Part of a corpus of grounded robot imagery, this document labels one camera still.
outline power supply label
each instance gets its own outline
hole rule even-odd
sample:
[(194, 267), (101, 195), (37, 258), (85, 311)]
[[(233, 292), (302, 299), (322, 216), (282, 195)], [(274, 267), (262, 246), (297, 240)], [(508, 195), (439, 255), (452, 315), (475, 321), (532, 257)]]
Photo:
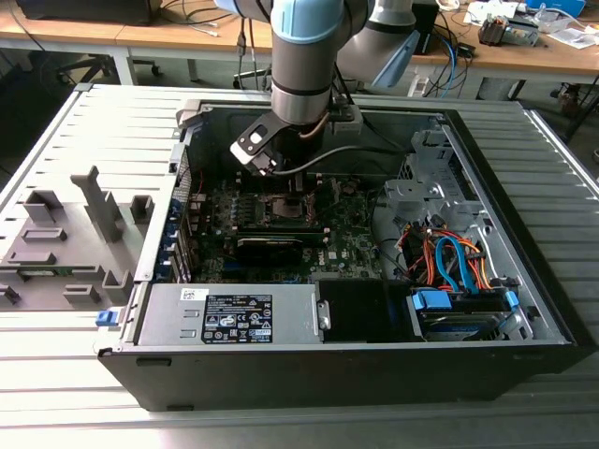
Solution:
[(272, 343), (272, 296), (208, 295), (202, 341)]

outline table leg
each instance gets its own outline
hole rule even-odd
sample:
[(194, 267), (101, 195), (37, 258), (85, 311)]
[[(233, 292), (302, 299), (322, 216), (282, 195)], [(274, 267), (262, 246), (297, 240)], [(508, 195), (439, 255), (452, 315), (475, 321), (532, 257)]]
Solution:
[(135, 73), (133, 58), (129, 56), (128, 51), (119, 51), (113, 54), (112, 58), (114, 58), (116, 71), (119, 74), (119, 80), (121, 81), (121, 84), (133, 86), (137, 85), (138, 76)]
[(199, 76), (197, 75), (197, 62), (195, 59), (187, 60), (187, 70), (189, 70), (189, 79), (192, 82), (198, 82)]

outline blue latch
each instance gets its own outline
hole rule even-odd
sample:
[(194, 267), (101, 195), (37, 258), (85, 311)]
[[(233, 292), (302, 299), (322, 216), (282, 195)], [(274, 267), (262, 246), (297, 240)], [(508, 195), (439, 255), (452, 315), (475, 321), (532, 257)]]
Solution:
[(414, 307), (417, 311), (422, 309), (451, 309), (451, 299), (447, 292), (441, 290), (419, 290), (412, 295)]
[(514, 292), (505, 292), (505, 299), (507, 299), (509, 307), (512, 309), (516, 308), (520, 304), (520, 301), (518, 301), (518, 297)]
[(117, 311), (99, 311), (95, 318), (95, 325), (98, 327), (118, 326), (118, 318), (119, 313)]

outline electronics equipment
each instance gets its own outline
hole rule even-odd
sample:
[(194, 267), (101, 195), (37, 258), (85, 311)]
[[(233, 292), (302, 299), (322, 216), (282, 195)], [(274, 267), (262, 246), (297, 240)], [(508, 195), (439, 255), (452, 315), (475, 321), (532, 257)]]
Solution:
[(490, 46), (514, 44), (533, 47), (538, 38), (538, 26), (520, 18), (499, 16), (485, 19), (478, 30), (479, 42)]
[(439, 5), (434, 0), (414, 0), (412, 12), (416, 17), (415, 28), (420, 33), (414, 54), (427, 54), (431, 45), (434, 21), (439, 13)]
[(147, 25), (162, 0), (17, 0), (27, 19), (117, 22)]
[(578, 17), (587, 2), (585, 0), (526, 0), (526, 5), (532, 9), (539, 9), (543, 4), (545, 4), (545, 7), (555, 7), (573, 17)]

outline barcode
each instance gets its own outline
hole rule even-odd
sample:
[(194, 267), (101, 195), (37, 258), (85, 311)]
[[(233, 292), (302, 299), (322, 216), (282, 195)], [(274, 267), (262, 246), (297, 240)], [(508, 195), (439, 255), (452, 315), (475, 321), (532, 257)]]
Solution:
[(181, 301), (204, 301), (208, 295), (207, 288), (182, 288)]

